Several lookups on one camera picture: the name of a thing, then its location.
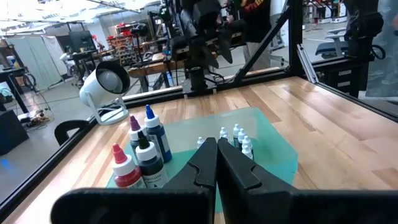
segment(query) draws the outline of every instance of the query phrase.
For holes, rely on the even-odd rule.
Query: small white bottle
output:
[[[248,146],[243,146],[242,153],[247,156],[249,159],[253,160],[253,154],[251,153]]]
[[[197,148],[199,149],[200,146],[201,146],[203,143],[205,143],[205,140],[204,140],[202,137],[199,137],[199,138],[198,138],[198,141],[197,141]]]
[[[243,141],[245,135],[246,135],[246,132],[244,131],[243,128],[241,128],[238,133],[239,150],[242,150],[242,141]]]
[[[254,156],[253,153],[253,144],[249,138],[249,136],[245,136],[244,139],[242,140],[242,147],[248,147],[248,150],[251,152],[252,156]]]
[[[228,131],[226,130],[225,127],[222,127],[221,131],[220,131],[220,138],[225,138],[224,135],[226,135],[226,139],[228,139],[228,137],[229,137],[228,136]]]
[[[233,134],[234,134],[234,146],[235,146],[235,148],[237,148],[237,149],[239,149],[238,134],[239,134],[239,130],[240,130],[240,129],[241,129],[241,128],[239,127],[239,125],[238,125],[238,124],[235,124]]]

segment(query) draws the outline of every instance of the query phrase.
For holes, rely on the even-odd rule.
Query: white lamp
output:
[[[130,78],[124,68],[113,62],[101,62],[80,89],[80,100],[91,108],[98,124],[114,124],[129,115],[121,97],[129,87]],[[120,108],[102,108],[116,98],[118,100],[114,104]],[[101,110],[109,112],[100,116],[98,111]]]

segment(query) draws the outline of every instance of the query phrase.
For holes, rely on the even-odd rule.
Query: paint bottle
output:
[[[205,143],[205,140],[204,140],[202,137],[199,137],[199,138],[198,138],[198,141],[197,141],[197,148],[199,149],[200,146],[201,146],[203,143]]]
[[[243,146],[242,153],[247,156],[249,159],[253,160],[253,154],[251,153],[248,146]]]
[[[131,129],[129,131],[130,135],[130,145],[132,148],[132,151],[134,152],[134,155],[137,157],[136,154],[136,147],[138,146],[138,132],[142,131],[142,133],[147,136],[147,131],[145,127],[141,127],[137,121],[137,119],[134,117],[134,115],[130,115],[130,125]]]
[[[157,152],[164,162],[172,159],[169,142],[167,142],[166,132],[159,117],[154,114],[149,105],[146,106],[147,117],[144,119],[147,137],[155,144]]]
[[[239,134],[239,130],[240,130],[241,128],[239,127],[239,125],[238,124],[235,124],[235,127],[234,127],[234,131],[233,131],[233,133],[234,133],[234,146],[235,146],[235,148],[236,149],[239,149],[239,140],[238,140],[238,134]]]
[[[114,182],[119,188],[146,188],[139,166],[116,143],[113,144],[113,156]]]
[[[150,189],[163,187],[169,181],[169,177],[155,144],[149,142],[142,131],[138,132],[138,142],[139,145],[136,148],[137,163],[146,186]]]
[[[249,136],[244,136],[244,139],[242,140],[242,147],[244,147],[244,146],[248,147],[248,150],[251,151],[251,154],[254,157],[253,144],[252,144]]]
[[[228,131],[226,130],[225,127],[222,127],[220,131],[220,138],[223,138],[224,135],[226,135],[226,139],[228,139]]]
[[[239,133],[238,133],[238,142],[239,142],[239,147],[238,147],[238,149],[239,149],[239,150],[242,150],[242,141],[243,141],[245,135],[246,135],[246,132],[244,131],[243,128],[241,128],[241,129],[239,130]]]

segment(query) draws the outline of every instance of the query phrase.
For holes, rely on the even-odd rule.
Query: red bottle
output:
[[[116,143],[113,144],[113,156],[114,182],[119,188],[146,188],[139,166]]]

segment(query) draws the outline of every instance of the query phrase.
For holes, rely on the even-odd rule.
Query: bottle label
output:
[[[169,177],[167,176],[166,170],[163,168],[153,175],[143,175],[144,181],[148,188],[162,188],[165,184],[169,182]]]
[[[123,188],[127,188],[127,189],[143,189],[143,188],[147,188],[147,187],[145,186],[144,179],[142,177],[140,177],[137,182],[133,183],[132,185],[128,185],[127,187],[123,187]]]
[[[155,144],[156,151],[157,151],[158,155],[163,160],[163,155],[162,155],[162,151],[160,150],[160,145],[159,145],[159,141],[157,140],[157,136],[155,134],[148,134],[148,137],[150,138],[150,141]]]
[[[239,140],[237,138],[234,138],[234,146],[239,149]]]
[[[169,152],[170,151],[170,146],[169,146],[169,142],[167,141],[167,137],[166,135],[162,135],[162,142],[163,142],[163,148],[164,148],[164,152]]]

